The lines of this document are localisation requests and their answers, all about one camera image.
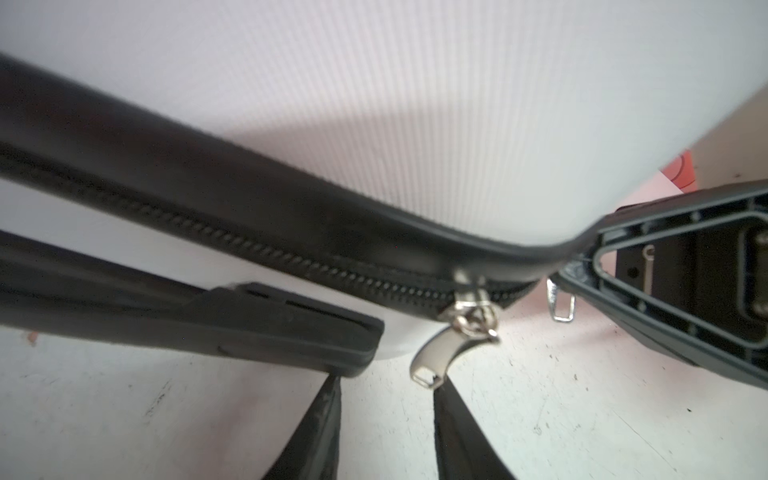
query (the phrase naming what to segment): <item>silver metal hook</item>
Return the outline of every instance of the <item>silver metal hook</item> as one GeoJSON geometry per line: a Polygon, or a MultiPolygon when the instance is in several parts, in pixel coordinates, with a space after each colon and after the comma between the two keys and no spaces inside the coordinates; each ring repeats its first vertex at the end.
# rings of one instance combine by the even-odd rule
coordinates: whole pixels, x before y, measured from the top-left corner
{"type": "Polygon", "coordinates": [[[574,320],[574,312],[576,311],[576,296],[571,295],[571,309],[568,312],[568,316],[558,316],[558,291],[560,288],[552,280],[547,278],[547,305],[549,306],[549,316],[555,322],[570,323],[574,320]]]}

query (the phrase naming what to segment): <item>black plastic bracket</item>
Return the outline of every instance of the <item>black plastic bracket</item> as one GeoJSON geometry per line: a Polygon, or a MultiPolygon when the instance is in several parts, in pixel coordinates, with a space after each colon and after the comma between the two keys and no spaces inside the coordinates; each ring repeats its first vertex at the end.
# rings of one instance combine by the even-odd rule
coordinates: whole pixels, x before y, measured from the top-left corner
{"type": "Polygon", "coordinates": [[[609,215],[552,279],[645,346],[768,389],[765,232],[768,182],[702,190],[609,215]],[[612,252],[615,275],[601,263],[612,252]]]}

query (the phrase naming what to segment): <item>black luggage edge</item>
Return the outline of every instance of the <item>black luggage edge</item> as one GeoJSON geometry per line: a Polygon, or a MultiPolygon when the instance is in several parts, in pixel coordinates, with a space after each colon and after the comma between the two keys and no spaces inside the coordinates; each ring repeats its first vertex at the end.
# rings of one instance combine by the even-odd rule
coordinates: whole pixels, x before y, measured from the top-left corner
{"type": "Polygon", "coordinates": [[[462,284],[505,306],[593,238],[462,233],[0,56],[0,175],[434,318],[462,284]]]}

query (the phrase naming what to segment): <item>white floor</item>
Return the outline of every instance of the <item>white floor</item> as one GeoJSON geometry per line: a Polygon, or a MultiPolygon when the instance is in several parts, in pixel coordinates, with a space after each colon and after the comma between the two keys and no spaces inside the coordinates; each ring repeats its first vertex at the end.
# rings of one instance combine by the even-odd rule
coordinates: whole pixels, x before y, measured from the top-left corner
{"type": "MultiPolygon", "coordinates": [[[[497,452],[534,478],[765,478],[768,392],[658,355],[544,292],[452,378],[497,452]]],[[[339,477],[436,478],[431,396],[409,357],[343,383],[339,477]]],[[[0,330],[0,478],[259,478],[323,376],[0,330]]]]}

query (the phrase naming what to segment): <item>zipper pull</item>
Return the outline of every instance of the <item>zipper pull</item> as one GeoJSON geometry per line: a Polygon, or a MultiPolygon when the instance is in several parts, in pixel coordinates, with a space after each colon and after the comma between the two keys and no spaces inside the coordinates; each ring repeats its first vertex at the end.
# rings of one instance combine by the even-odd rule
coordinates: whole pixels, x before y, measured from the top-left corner
{"type": "Polygon", "coordinates": [[[478,345],[498,343],[497,308],[484,289],[457,292],[454,303],[438,316],[439,321],[450,326],[416,353],[411,362],[411,379],[427,389],[437,389],[457,356],[478,345]]]}

